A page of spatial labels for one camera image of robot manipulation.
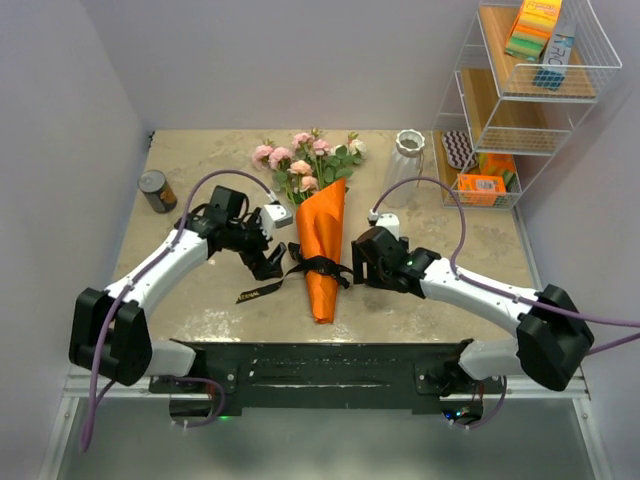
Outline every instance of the orange wrapping paper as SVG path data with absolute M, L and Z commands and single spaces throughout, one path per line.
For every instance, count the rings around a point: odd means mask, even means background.
M 296 224 L 304 258 L 322 255 L 340 263 L 345 187 L 346 179 L 342 178 L 302 202 L 298 208 Z M 316 323 L 333 323 L 338 283 L 316 272 L 308 272 L 306 280 Z

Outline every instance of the white wall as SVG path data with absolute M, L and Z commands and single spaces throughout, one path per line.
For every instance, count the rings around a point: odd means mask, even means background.
M 35 478 L 75 296 L 112 273 L 141 123 L 77 0 L 0 2 L 0 471 Z
M 624 74 L 522 207 L 543 281 L 565 287 L 585 312 L 640 322 L 640 8 L 634 0 L 596 0 L 594 7 Z M 633 333 L 593 330 L 599 343 Z M 638 362 L 640 341 L 584 364 L 616 479 L 640 475 Z
M 82 0 L 154 128 L 426 128 L 477 0 Z

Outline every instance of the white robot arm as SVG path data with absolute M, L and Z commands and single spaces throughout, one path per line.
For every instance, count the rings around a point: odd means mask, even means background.
M 238 252 L 257 280 L 282 276 L 284 244 L 280 243 L 268 258 L 263 252 L 272 240 L 272 231 L 293 223 L 293 215 L 277 201 L 243 215 L 245 204 L 248 199 L 243 193 L 216 187 L 209 203 L 188 215 L 177 242 L 179 223 L 132 272 L 102 291 L 88 288 L 82 292 L 74 313 L 71 362 L 91 368 L 106 313 L 121 297 L 101 352 L 99 373 L 123 385 L 131 385 L 143 376 L 186 375 L 195 351 L 174 341 L 152 342 L 147 329 L 147 320 L 171 289 L 222 249 Z
M 428 372 L 446 393 L 461 384 L 492 376 L 526 374 L 551 390 L 564 390 L 591 348 L 594 338 L 581 320 L 551 314 L 489 291 L 494 287 L 516 298 L 526 298 L 577 312 L 567 293 L 552 285 L 543 292 L 520 288 L 457 267 L 448 259 L 417 248 L 400 237 L 400 223 L 393 214 L 370 217 L 371 229 L 352 242 L 355 283 L 412 293 L 460 307 L 509 333 L 511 338 L 493 342 L 465 341 L 458 357 Z M 464 274 L 488 286 L 462 281 Z

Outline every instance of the marble-pattern tabletop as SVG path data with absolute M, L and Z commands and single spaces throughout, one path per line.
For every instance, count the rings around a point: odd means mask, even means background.
M 180 217 L 191 187 L 220 168 L 257 173 L 271 184 L 268 172 L 255 172 L 254 148 L 269 138 L 291 145 L 296 131 L 286 130 L 160 130 L 155 133 L 146 170 L 161 170 L 178 197 L 169 214 L 154 213 L 138 192 L 120 253 L 115 278 L 132 270 L 166 238 Z M 424 173 L 435 176 L 431 135 L 427 135 Z M 351 265 L 351 240 L 368 228 L 367 213 L 381 193 L 396 132 L 361 131 L 366 161 L 349 180 L 345 211 L 342 263 Z M 346 131 L 325 132 L 333 145 L 346 141 Z M 208 201 L 217 183 L 245 192 L 252 208 L 266 203 L 262 190 L 237 177 L 218 177 L 206 183 L 194 205 Z M 421 182 L 409 205 L 395 210 L 402 235 L 410 247 L 422 246 L 450 256 L 460 235 L 456 209 L 444 208 L 439 188 Z M 467 210 L 468 234 L 458 264 L 514 285 L 530 286 L 527 261 L 510 212 Z M 295 226 L 277 230 L 276 241 L 297 241 Z M 283 267 L 293 262 L 288 256 Z M 236 305 L 238 294 L 260 285 L 238 254 L 216 253 L 207 264 L 183 279 L 153 313 L 154 339 L 242 342 L 457 342 L 465 338 L 492 340 L 506 336 L 493 324 L 450 305 L 421 300 L 409 294 L 354 286 L 338 294 L 332 325 L 316 325 L 311 317 L 301 274 L 290 275 L 280 291 Z

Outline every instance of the tin can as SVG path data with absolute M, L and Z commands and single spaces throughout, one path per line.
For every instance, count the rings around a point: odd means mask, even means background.
M 140 175 L 138 188 L 157 213 L 170 212 L 178 204 L 178 199 L 171 190 L 167 177 L 158 170 L 149 170 Z

